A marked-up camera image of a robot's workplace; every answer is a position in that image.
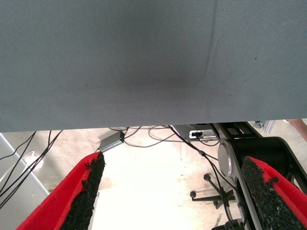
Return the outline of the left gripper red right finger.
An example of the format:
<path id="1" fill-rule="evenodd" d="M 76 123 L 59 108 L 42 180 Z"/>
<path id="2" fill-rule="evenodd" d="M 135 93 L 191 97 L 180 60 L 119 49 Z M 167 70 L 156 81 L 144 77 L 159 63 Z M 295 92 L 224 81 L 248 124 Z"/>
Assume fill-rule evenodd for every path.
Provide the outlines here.
<path id="1" fill-rule="evenodd" d="M 264 230 L 305 230 L 307 195 L 267 163 L 247 156 L 241 168 Z"/>

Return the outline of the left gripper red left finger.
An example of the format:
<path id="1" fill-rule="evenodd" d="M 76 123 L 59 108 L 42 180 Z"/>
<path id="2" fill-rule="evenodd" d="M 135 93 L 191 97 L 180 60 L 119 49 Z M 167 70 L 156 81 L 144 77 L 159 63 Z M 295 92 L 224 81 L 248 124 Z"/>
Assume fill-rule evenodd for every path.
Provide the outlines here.
<path id="1" fill-rule="evenodd" d="M 84 157 L 17 229 L 87 230 L 104 168 L 102 152 Z"/>

